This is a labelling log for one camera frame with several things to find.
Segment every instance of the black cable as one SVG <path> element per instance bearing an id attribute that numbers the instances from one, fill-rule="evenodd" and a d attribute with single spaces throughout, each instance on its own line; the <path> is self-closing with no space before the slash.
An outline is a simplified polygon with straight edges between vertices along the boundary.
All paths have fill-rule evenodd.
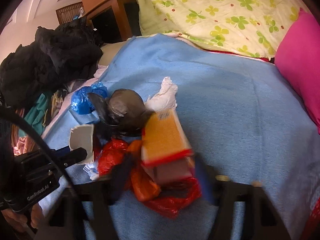
<path id="1" fill-rule="evenodd" d="M 41 138 L 40 135 L 37 134 L 37 132 L 19 115 L 17 115 L 15 112 L 13 112 L 11 109 L 8 109 L 4 106 L 0 106 L 0 118 L 3 118 L 7 121 L 10 121 L 14 125 L 18 126 L 20 129 L 22 129 L 26 134 L 28 134 L 34 142 L 40 147 L 42 150 L 42 153 L 46 156 L 46 158 L 55 166 L 55 168 L 61 172 L 61 174 L 66 178 L 69 186 L 73 190 L 74 194 L 78 196 L 74 184 L 72 182 L 72 179 L 68 175 L 68 173 L 65 171 L 65 167 L 60 163 L 60 161 L 55 157 L 48 145 L 45 143 L 45 141 Z"/>

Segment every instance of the pink cloth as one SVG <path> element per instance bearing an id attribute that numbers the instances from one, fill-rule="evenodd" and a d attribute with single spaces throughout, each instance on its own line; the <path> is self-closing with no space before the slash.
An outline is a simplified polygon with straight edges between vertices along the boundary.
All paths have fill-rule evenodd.
<path id="1" fill-rule="evenodd" d="M 275 64 L 302 97 L 320 133 L 320 26 L 313 15 L 299 12 L 279 45 Z"/>
<path id="2" fill-rule="evenodd" d="M 31 137 L 19 137 L 17 145 L 13 148 L 14 155 L 20 155 L 28 152 L 32 152 L 36 143 L 31 139 Z"/>
<path id="3" fill-rule="evenodd" d="M 90 87 L 93 83 L 97 82 L 99 80 L 100 76 L 106 71 L 107 68 L 108 68 L 108 66 L 98 65 L 98 69 L 95 72 L 95 74 L 93 75 L 94 77 L 87 80 L 85 83 L 83 83 L 82 86 L 79 87 L 77 90 L 79 90 L 82 87 Z M 68 106 L 70 106 L 71 97 L 72 97 L 73 93 L 76 92 L 77 90 L 66 95 L 66 97 L 64 98 L 63 103 L 61 105 L 61 109 L 60 109 L 59 113 L 51 120 L 50 124 L 45 128 L 44 132 L 41 135 L 42 138 L 44 138 L 48 134 L 49 130 L 55 124 L 55 122 L 59 119 L 59 117 L 64 112 L 64 110 L 67 109 Z"/>

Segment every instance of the red plastic bag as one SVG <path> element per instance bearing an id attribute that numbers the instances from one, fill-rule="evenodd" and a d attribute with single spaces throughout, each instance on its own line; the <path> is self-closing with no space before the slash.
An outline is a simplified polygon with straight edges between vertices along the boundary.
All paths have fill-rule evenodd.
<path id="1" fill-rule="evenodd" d="M 128 144 L 120 139 L 112 138 L 102 149 L 102 155 L 98 160 L 99 176 L 108 174 L 112 167 L 122 163 Z"/>
<path id="2" fill-rule="evenodd" d="M 201 190 L 196 178 L 187 178 L 179 183 L 169 185 L 169 189 L 189 189 L 185 198 L 179 197 L 158 197 L 153 200 L 145 201 L 143 204 L 148 208 L 168 217 L 176 218 L 179 210 L 187 207 L 197 198 L 201 197 Z"/>
<path id="3" fill-rule="evenodd" d="M 102 147 L 100 145 L 99 139 L 96 136 L 93 136 L 92 138 L 92 150 L 93 150 L 94 160 L 97 160 L 100 157 Z"/>
<path id="4" fill-rule="evenodd" d="M 139 201 L 154 199 L 161 192 L 160 186 L 149 177 L 140 164 L 132 169 L 130 178 L 134 194 Z"/>

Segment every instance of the black plastic bag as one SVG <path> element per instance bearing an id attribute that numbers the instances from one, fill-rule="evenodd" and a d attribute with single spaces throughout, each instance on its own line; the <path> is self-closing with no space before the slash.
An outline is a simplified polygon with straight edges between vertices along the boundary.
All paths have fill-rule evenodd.
<path id="1" fill-rule="evenodd" d="M 88 97 L 101 122 L 114 136 L 140 136 L 153 113 L 146 109 L 139 94 L 130 89 L 118 89 L 107 99 L 94 93 L 88 93 Z"/>

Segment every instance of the trash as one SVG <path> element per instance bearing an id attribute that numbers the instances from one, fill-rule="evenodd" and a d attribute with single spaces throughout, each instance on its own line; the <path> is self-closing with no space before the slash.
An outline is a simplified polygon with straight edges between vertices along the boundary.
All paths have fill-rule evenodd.
<path id="1" fill-rule="evenodd" d="M 113 166 L 121 164 L 127 148 L 128 144 L 125 141 L 112 138 L 103 147 L 101 157 L 98 160 L 99 176 L 108 174 Z"/>
<path id="2" fill-rule="evenodd" d="M 93 163 L 86 164 L 83 168 L 83 170 L 89 174 L 91 180 L 99 179 L 97 166 L 98 161 L 94 161 Z"/>
<path id="3" fill-rule="evenodd" d="M 193 151 L 174 109 L 153 113 L 142 141 L 142 166 L 157 184 L 192 176 L 194 165 L 190 156 Z"/>
<path id="4" fill-rule="evenodd" d="M 69 147 L 73 151 L 82 147 L 87 151 L 87 158 L 78 164 L 93 163 L 93 149 L 92 149 L 92 137 L 93 137 L 93 124 L 82 124 L 71 129 L 69 138 Z"/>
<path id="5" fill-rule="evenodd" d="M 197 198 L 201 197 L 200 186 L 196 178 L 184 179 L 178 183 L 169 185 L 167 188 L 170 190 L 187 189 L 188 192 L 186 197 L 158 197 L 153 200 L 145 201 L 143 204 L 165 217 L 176 218 L 179 210 L 187 207 Z"/>
<path id="6" fill-rule="evenodd" d="M 142 140 L 134 140 L 132 141 L 132 143 L 130 143 L 129 147 L 127 148 L 127 152 L 130 152 L 135 158 L 140 160 L 141 147 L 142 147 Z"/>
<path id="7" fill-rule="evenodd" d="M 147 109 L 154 112 L 159 112 L 165 109 L 176 109 L 176 93 L 178 86 L 172 83 L 170 77 L 165 77 L 161 83 L 161 89 L 152 98 L 149 97 L 144 103 Z"/>
<path id="8" fill-rule="evenodd" d="M 131 184 L 133 192 L 139 201 L 154 199 L 161 192 L 161 188 L 143 170 L 140 164 L 131 170 Z"/>
<path id="9" fill-rule="evenodd" d="M 146 109 L 139 94 L 130 89 L 118 89 L 110 99 L 94 93 L 88 97 L 101 122 L 110 127 L 116 137 L 141 135 L 141 129 L 153 113 Z"/>
<path id="10" fill-rule="evenodd" d="M 96 82 L 91 87 L 82 87 L 75 91 L 71 98 L 71 109 L 77 114 L 90 114 L 95 109 L 88 98 L 88 93 L 95 93 L 102 98 L 108 96 L 108 90 L 101 82 Z"/>

